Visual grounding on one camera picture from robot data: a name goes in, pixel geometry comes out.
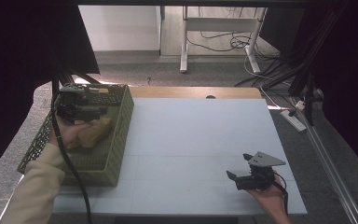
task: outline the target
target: black curtain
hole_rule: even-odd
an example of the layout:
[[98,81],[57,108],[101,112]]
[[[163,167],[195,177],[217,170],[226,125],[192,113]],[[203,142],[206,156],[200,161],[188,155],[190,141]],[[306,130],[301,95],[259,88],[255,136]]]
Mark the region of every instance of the black curtain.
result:
[[99,73],[78,6],[0,1],[0,158],[35,88],[57,76]]
[[351,0],[314,61],[324,114],[358,156],[358,0]]

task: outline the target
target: hand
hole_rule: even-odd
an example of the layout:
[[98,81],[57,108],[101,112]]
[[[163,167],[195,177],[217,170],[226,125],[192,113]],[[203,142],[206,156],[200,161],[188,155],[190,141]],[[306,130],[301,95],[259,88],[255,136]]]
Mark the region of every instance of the hand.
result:
[[[67,148],[68,144],[72,143],[77,138],[77,135],[80,131],[94,125],[93,121],[83,123],[83,124],[74,125],[74,124],[67,122],[60,116],[56,116],[56,120],[57,120],[58,126],[60,127],[61,138],[62,138],[63,145],[65,146],[65,148]],[[50,131],[48,133],[48,142],[57,146],[57,147],[59,146],[51,123],[50,123]]]
[[[275,182],[281,184],[281,180],[275,172]],[[289,216],[284,209],[283,194],[280,189],[271,185],[268,189],[259,191],[256,189],[247,190],[266,211],[266,213],[277,224],[291,223]]]

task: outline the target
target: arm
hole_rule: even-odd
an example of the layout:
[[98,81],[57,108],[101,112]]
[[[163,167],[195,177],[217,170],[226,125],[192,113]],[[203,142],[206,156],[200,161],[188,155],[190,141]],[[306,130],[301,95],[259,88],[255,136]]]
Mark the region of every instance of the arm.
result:
[[[91,123],[69,125],[59,117],[57,121],[65,146],[75,140],[80,131],[92,126]],[[63,157],[55,133],[50,129],[48,143],[36,161],[28,162],[24,177],[14,190],[0,223],[48,223],[54,199],[65,177],[61,170]]]
[[[275,181],[281,184],[277,175],[275,175]],[[255,189],[247,191],[254,196],[260,206],[276,224],[292,223],[284,210],[283,195],[280,189],[272,185],[264,191],[258,191]]]

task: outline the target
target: sleeve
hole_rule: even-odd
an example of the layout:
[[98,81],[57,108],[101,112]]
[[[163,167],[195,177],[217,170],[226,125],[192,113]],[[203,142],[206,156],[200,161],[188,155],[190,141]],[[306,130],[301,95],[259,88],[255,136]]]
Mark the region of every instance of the sleeve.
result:
[[0,223],[48,223],[54,198],[65,177],[58,147],[47,143],[36,161],[29,161]]

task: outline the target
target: basket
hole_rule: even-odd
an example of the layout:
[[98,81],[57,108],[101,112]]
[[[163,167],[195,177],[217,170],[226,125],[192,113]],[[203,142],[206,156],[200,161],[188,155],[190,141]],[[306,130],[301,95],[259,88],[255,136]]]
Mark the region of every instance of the basket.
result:
[[[81,84],[81,86],[93,89],[112,87],[112,85],[107,84]],[[120,92],[122,91],[121,104],[108,106],[106,114],[107,117],[112,119],[114,127],[94,148],[79,147],[70,151],[71,161],[85,186],[115,187],[118,182],[134,103],[127,85],[115,85],[115,87],[116,91],[117,87],[120,87]],[[19,164],[17,170],[20,173],[24,174],[28,161],[36,160],[42,152],[48,141],[50,120],[51,114],[49,113]],[[77,180],[66,165],[63,170],[66,172],[66,176],[62,184],[66,186],[78,185]]]

